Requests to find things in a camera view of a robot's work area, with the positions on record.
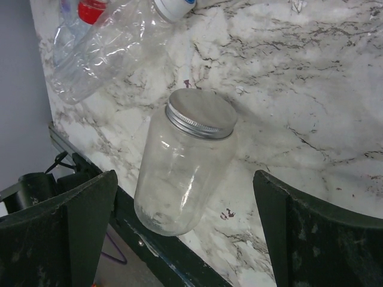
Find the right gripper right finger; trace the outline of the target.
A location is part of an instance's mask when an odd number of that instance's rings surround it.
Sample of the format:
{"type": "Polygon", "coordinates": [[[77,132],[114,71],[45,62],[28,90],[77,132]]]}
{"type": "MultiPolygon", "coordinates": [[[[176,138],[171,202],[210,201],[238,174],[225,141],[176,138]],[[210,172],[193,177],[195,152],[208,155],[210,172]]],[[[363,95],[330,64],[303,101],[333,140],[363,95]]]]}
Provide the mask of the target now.
{"type": "Polygon", "coordinates": [[[277,286],[382,286],[382,220],[263,170],[253,189],[277,286]]]}

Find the crushed clear bottle white cap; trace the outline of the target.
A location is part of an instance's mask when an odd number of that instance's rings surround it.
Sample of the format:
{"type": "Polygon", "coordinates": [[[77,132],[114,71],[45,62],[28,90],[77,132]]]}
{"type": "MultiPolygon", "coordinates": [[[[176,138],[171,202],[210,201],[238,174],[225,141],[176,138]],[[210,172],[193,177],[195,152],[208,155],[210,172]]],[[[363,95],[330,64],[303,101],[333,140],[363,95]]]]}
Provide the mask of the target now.
{"type": "Polygon", "coordinates": [[[74,105],[123,72],[156,61],[196,1],[115,1],[55,67],[51,86],[74,105]]]}

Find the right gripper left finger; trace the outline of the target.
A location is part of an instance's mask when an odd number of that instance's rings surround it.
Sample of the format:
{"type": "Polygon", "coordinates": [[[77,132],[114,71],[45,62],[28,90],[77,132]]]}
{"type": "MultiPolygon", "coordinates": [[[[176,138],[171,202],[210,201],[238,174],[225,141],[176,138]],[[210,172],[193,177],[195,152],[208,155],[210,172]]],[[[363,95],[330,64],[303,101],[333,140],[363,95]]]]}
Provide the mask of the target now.
{"type": "Polygon", "coordinates": [[[110,170],[1,217],[1,286],[92,286],[117,187],[110,170]]]}

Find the clear jar silver lid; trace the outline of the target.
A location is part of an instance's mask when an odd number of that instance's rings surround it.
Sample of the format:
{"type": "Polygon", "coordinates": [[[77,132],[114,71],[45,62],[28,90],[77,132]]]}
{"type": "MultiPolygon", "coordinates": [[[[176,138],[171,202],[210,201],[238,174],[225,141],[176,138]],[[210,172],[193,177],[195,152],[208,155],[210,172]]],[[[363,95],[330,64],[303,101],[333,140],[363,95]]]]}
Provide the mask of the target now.
{"type": "Polygon", "coordinates": [[[181,88],[151,117],[134,195],[140,222],[163,236],[195,228],[231,160],[238,116],[220,95],[181,88]]]}

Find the red label water bottle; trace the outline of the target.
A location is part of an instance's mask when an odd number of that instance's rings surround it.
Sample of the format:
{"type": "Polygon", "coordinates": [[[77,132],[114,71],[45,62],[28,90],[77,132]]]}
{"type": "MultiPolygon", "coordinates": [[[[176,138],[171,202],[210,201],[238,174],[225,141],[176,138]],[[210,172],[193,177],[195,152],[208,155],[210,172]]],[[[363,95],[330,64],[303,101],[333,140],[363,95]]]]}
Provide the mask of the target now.
{"type": "Polygon", "coordinates": [[[79,0],[78,16],[82,21],[93,25],[105,11],[108,3],[108,0],[79,0]]]}

